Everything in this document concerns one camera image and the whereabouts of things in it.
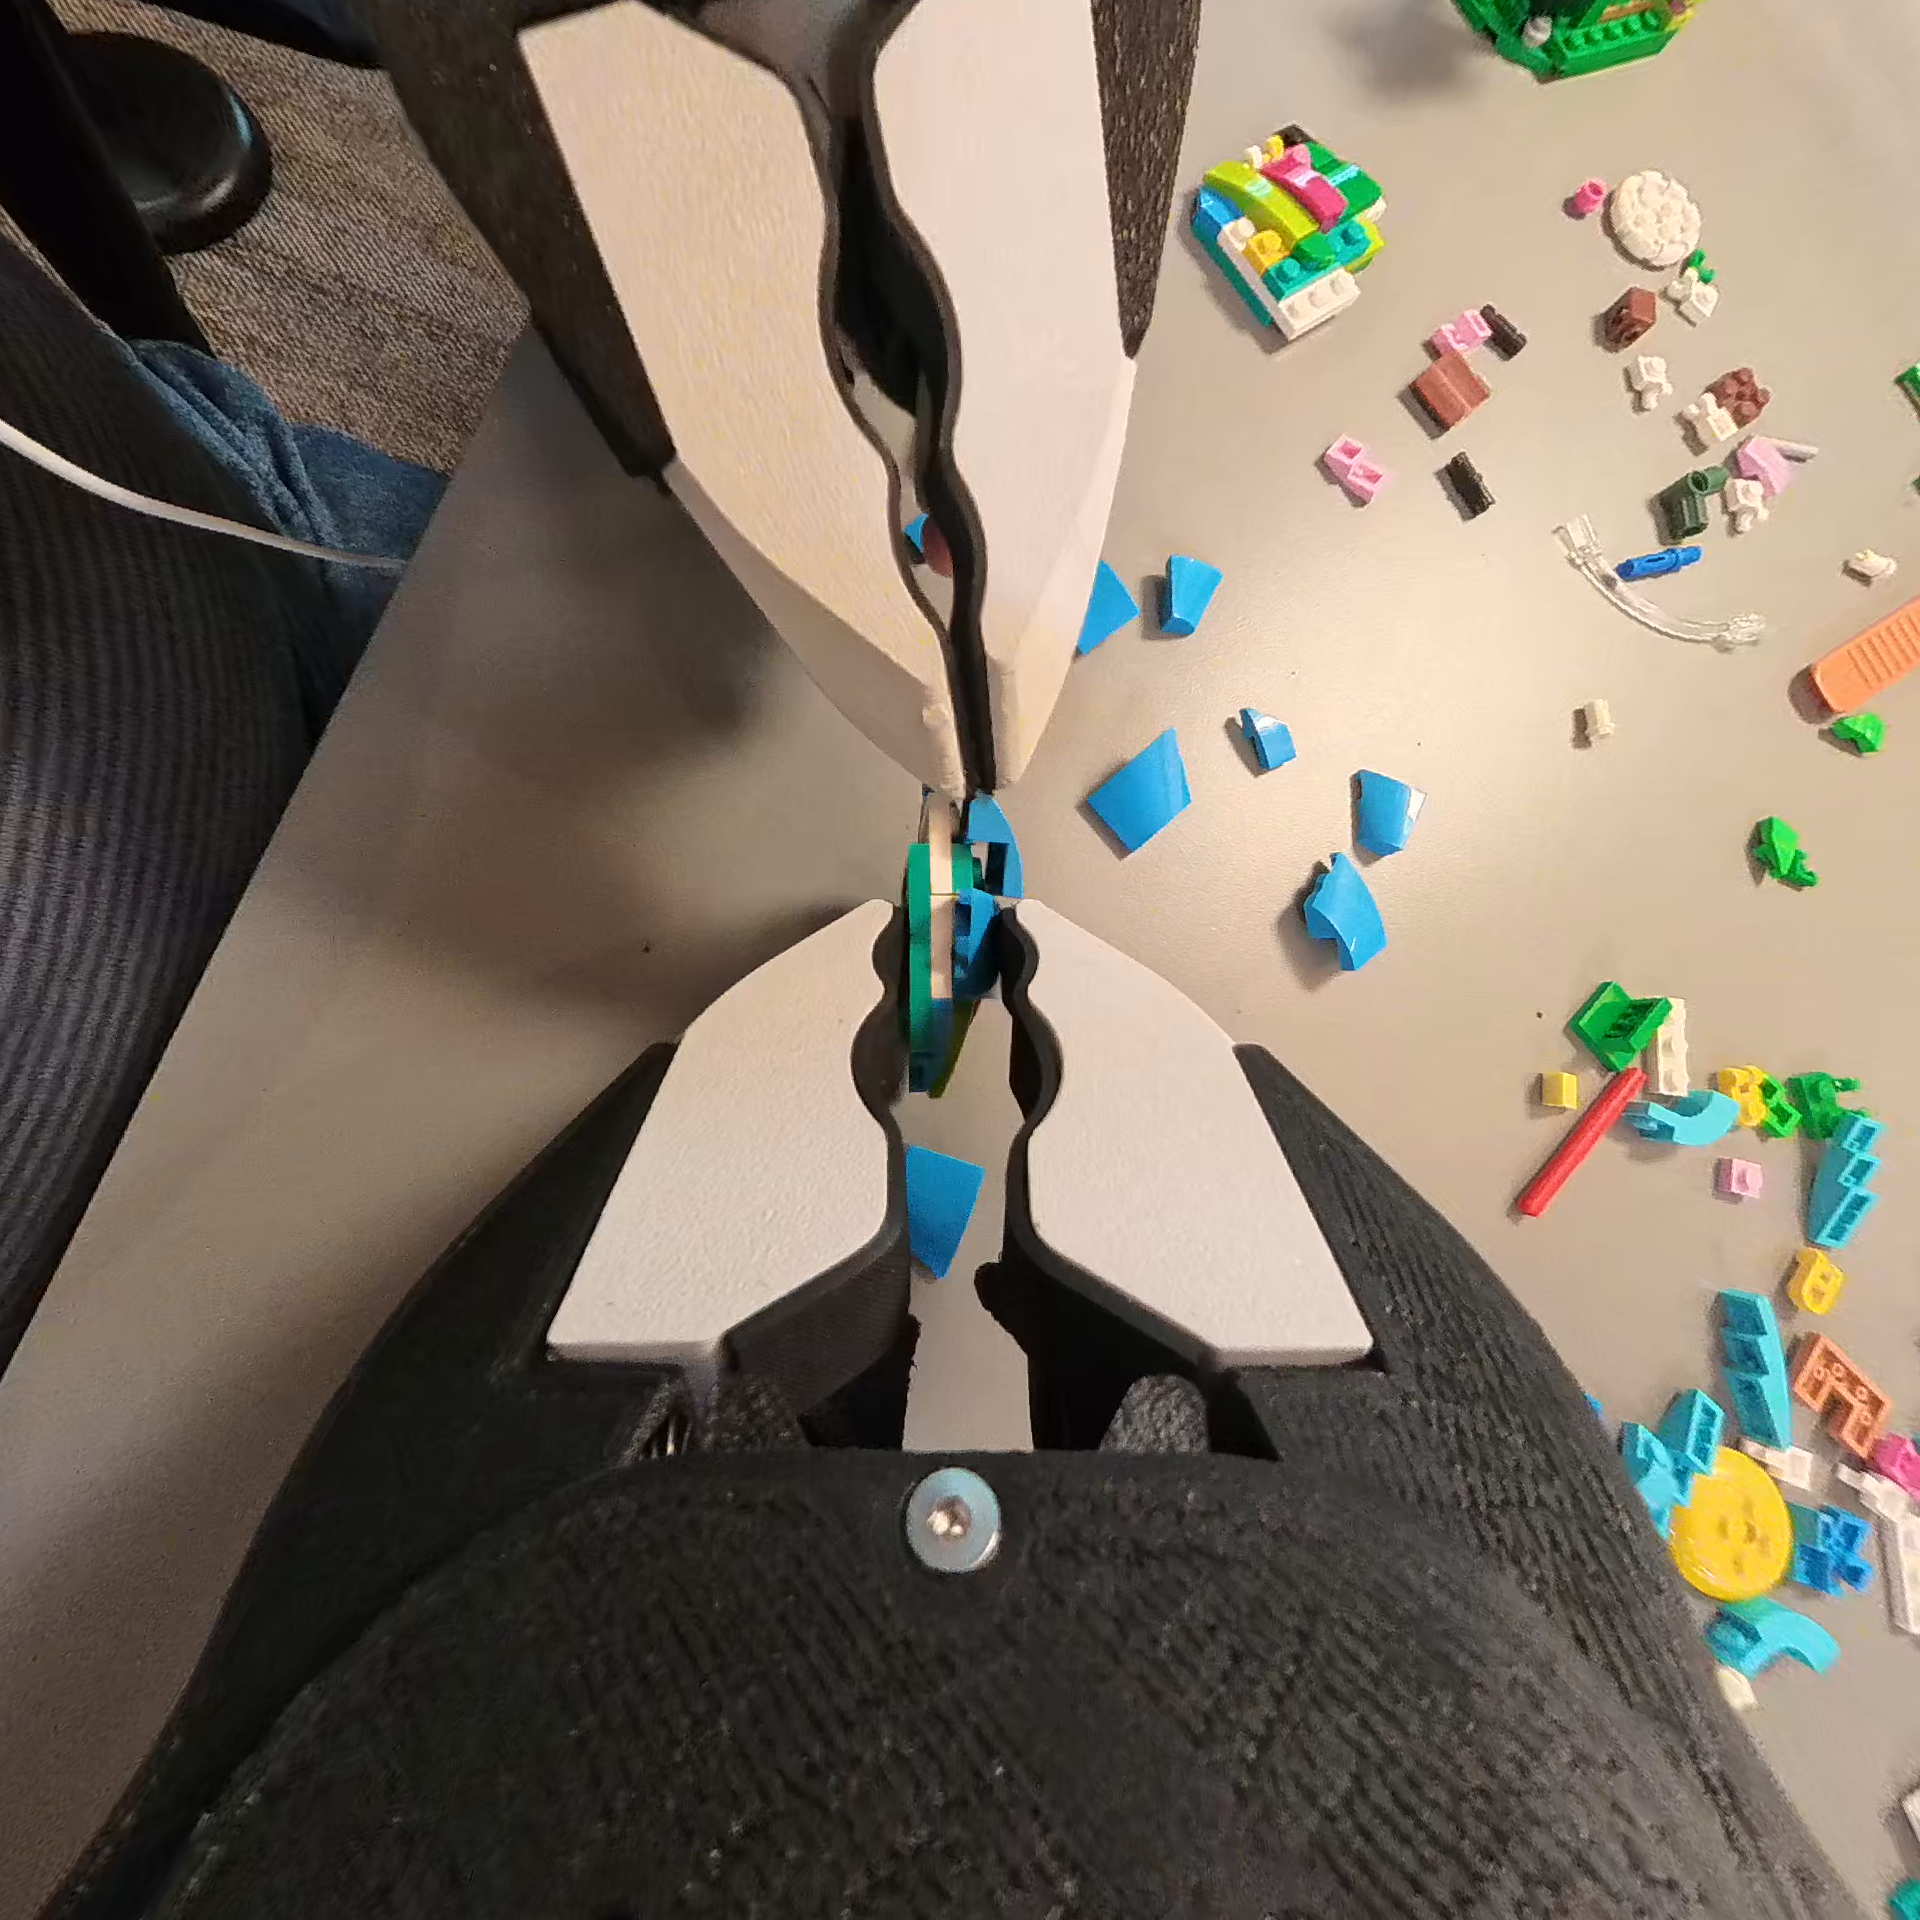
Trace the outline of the pile of assorted lego pieces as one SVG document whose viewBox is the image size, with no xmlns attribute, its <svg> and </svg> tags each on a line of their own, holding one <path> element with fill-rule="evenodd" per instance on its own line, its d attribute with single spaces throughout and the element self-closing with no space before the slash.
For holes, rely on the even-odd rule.
<svg viewBox="0 0 1920 1920">
<path fill-rule="evenodd" d="M 1708 1311 L 1717 1378 L 1616 1449 L 1688 1597 L 1726 1704 L 1750 1715 L 1781 1669 L 1825 1676 L 1841 1604 L 1875 1601 L 1916 1646 L 1916 1430 L 1823 1328 L 1726 1289 Z"/>
</svg>

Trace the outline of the orange lego brick separator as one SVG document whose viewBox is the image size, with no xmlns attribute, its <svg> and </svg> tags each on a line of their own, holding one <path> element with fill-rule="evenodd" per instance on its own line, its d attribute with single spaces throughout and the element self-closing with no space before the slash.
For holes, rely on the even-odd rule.
<svg viewBox="0 0 1920 1920">
<path fill-rule="evenodd" d="M 1918 597 L 1870 622 L 1804 669 L 1821 718 L 1846 718 L 1873 709 L 1918 670 Z"/>
</svg>

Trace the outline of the light blue lego slope brick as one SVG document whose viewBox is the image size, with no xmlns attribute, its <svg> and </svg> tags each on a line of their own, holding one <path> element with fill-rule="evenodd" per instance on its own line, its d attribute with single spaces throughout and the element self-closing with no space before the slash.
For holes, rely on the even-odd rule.
<svg viewBox="0 0 1920 1920">
<path fill-rule="evenodd" d="M 1849 1115 L 1825 1142 L 1806 1197 L 1806 1244 L 1838 1250 L 1859 1236 L 1880 1202 L 1875 1183 L 1882 1169 L 1882 1138 L 1885 1126 L 1879 1118 Z"/>
</svg>

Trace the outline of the blue curved lego arch piece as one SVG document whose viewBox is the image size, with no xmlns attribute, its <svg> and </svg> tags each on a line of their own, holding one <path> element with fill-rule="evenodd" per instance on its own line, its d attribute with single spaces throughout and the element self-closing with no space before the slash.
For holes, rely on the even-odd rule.
<svg viewBox="0 0 1920 1920">
<path fill-rule="evenodd" d="M 1361 867 L 1335 853 L 1303 898 L 1309 936 L 1333 949 L 1343 973 L 1361 973 L 1387 949 L 1380 905 Z"/>
</svg>

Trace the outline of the black office chair base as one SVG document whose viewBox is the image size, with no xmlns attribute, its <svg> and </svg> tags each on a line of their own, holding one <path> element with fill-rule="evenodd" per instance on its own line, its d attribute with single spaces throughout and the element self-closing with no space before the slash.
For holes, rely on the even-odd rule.
<svg viewBox="0 0 1920 1920">
<path fill-rule="evenodd" d="M 113 191 L 157 252 L 211 250 L 267 205 L 269 135 L 205 61 L 122 28 L 68 28 L 50 5 L 5 5 L 5 214 L 83 241 Z"/>
</svg>

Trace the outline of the pink flower lego model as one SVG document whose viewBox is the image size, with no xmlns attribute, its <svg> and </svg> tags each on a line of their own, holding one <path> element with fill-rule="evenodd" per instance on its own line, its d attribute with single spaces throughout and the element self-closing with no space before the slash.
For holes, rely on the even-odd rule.
<svg viewBox="0 0 1920 1920">
<path fill-rule="evenodd" d="M 1658 58 L 1703 2 L 1453 2 L 1463 22 L 1539 82 Z"/>
</svg>

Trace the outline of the pink white lego piece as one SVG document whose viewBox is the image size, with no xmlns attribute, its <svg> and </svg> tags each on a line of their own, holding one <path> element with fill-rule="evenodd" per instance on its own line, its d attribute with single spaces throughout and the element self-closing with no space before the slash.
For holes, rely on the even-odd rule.
<svg viewBox="0 0 1920 1920">
<path fill-rule="evenodd" d="M 1728 533 L 1746 537 L 1762 526 L 1803 468 L 1821 458 L 1821 447 L 1752 435 L 1737 445 L 1720 493 Z"/>
</svg>

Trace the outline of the person's blue jeans leg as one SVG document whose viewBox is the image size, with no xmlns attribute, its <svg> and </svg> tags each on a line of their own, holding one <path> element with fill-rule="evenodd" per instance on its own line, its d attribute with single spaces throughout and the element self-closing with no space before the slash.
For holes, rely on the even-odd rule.
<svg viewBox="0 0 1920 1920">
<path fill-rule="evenodd" d="M 198 349 L 129 343 L 176 422 L 244 493 L 272 534 L 357 564 L 295 571 L 322 589 L 342 632 L 368 637 L 437 516 L 449 479 L 338 429 L 289 416 L 247 373 Z"/>
</svg>

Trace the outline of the round green blue lego assembly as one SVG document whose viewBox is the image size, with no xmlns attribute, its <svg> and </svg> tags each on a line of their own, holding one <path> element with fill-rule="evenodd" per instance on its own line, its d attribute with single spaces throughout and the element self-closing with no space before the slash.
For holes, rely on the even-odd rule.
<svg viewBox="0 0 1920 1920">
<path fill-rule="evenodd" d="M 998 992 L 997 922 L 1024 896 L 1019 834 L 998 796 L 953 800 L 926 789 L 900 888 L 911 1093 L 949 1090 L 977 1011 Z"/>
</svg>

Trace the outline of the person's dark striped sweater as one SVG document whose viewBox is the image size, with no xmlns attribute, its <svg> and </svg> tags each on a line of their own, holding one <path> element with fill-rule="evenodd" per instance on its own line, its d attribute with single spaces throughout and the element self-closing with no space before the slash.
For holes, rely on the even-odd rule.
<svg viewBox="0 0 1920 1920">
<path fill-rule="evenodd" d="M 116 486 L 267 531 L 130 343 L 10 237 L 2 414 Z M 5 1363 L 379 624 L 342 632 L 297 563 L 317 564 L 5 450 Z"/>
</svg>

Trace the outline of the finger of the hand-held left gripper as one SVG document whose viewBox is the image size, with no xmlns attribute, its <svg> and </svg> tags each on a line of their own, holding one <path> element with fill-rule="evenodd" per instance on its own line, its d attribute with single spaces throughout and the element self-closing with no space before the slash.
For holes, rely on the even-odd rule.
<svg viewBox="0 0 1920 1920">
<path fill-rule="evenodd" d="M 825 121 L 651 5 L 525 26 L 520 61 L 673 445 L 666 484 L 821 693 L 926 789 L 973 785 L 900 472 L 830 340 Z"/>
<path fill-rule="evenodd" d="M 975 628 L 1008 787 L 1076 657 L 1136 386 L 1093 5 L 916 5 L 877 51 L 875 106 L 956 354 L 942 449 L 978 529 Z"/>
</svg>

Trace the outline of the multicolour lego block assembly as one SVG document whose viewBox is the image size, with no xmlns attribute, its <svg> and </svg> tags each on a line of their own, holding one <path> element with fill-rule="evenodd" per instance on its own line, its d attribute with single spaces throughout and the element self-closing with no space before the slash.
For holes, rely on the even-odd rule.
<svg viewBox="0 0 1920 1920">
<path fill-rule="evenodd" d="M 1387 208 L 1369 168 L 1288 122 L 1209 167 L 1188 227 L 1260 334 L 1284 349 L 1357 307 Z"/>
</svg>

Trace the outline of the brown white lego piece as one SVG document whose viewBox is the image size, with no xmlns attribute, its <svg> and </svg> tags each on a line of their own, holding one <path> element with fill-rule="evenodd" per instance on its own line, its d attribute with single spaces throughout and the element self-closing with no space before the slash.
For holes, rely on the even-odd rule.
<svg viewBox="0 0 1920 1920">
<path fill-rule="evenodd" d="M 1708 382 L 1678 421 L 1700 455 L 1712 455 L 1752 429 L 1773 403 L 1773 393 L 1752 366 L 1734 366 Z"/>
</svg>

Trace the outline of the transparent curved lego piece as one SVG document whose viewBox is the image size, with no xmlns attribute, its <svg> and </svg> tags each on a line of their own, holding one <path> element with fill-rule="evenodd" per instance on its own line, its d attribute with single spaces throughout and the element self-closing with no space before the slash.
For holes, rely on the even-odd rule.
<svg viewBox="0 0 1920 1920">
<path fill-rule="evenodd" d="M 1645 595 L 1645 584 L 1620 584 L 1616 580 L 1616 563 L 1609 561 L 1598 533 L 1588 516 L 1577 516 L 1561 522 L 1553 531 L 1568 564 L 1618 612 L 1634 624 L 1657 637 L 1708 646 L 1720 655 L 1732 655 L 1756 646 L 1767 635 L 1769 622 L 1760 612 L 1741 612 L 1728 618 L 1670 618 L 1657 602 Z"/>
</svg>

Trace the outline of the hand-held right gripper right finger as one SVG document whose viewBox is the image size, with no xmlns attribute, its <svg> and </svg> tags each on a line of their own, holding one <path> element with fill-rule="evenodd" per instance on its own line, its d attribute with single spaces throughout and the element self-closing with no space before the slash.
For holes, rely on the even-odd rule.
<svg viewBox="0 0 1920 1920">
<path fill-rule="evenodd" d="M 1203 1375 L 1371 1357 L 1362 1309 L 1230 1035 L 1043 903 L 1010 909 L 998 949 L 1020 1255 Z"/>
</svg>

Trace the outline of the red lego bar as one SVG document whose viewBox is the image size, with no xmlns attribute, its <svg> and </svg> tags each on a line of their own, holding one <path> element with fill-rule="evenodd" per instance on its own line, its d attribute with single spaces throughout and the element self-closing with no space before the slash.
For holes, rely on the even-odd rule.
<svg viewBox="0 0 1920 1920">
<path fill-rule="evenodd" d="M 1603 1138 L 1620 1122 L 1627 1108 L 1640 1098 L 1647 1071 L 1639 1064 L 1616 1072 L 1601 1093 L 1578 1113 L 1564 1138 L 1537 1169 L 1532 1178 L 1514 1197 L 1511 1208 L 1522 1220 L 1542 1218 L 1586 1167 Z"/>
</svg>

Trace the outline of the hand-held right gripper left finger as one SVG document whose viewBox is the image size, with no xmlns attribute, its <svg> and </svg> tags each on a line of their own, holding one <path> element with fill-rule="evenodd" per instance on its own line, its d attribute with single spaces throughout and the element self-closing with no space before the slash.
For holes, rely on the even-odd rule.
<svg viewBox="0 0 1920 1920">
<path fill-rule="evenodd" d="M 900 911 L 860 903 L 684 1030 L 546 1331 L 571 1364 L 719 1371 L 904 1224 Z"/>
</svg>

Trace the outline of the white round lego plate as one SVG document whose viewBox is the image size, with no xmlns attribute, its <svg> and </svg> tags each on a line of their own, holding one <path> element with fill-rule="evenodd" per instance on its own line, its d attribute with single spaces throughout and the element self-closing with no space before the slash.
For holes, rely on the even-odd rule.
<svg viewBox="0 0 1920 1920">
<path fill-rule="evenodd" d="M 1612 186 L 1605 224 L 1618 252 L 1648 270 L 1676 270 L 1703 247 L 1704 216 L 1692 192 L 1652 167 Z"/>
</svg>

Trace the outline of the green lego slope brick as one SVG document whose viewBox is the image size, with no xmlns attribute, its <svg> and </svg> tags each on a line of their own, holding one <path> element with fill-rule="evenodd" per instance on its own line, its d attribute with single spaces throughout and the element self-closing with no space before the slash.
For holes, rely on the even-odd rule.
<svg viewBox="0 0 1920 1920">
<path fill-rule="evenodd" d="M 1603 981 L 1566 1022 L 1566 1033 L 1601 1068 L 1620 1075 L 1632 1068 L 1658 1041 L 1674 1003 L 1669 997 L 1640 999 L 1618 981 Z"/>
</svg>

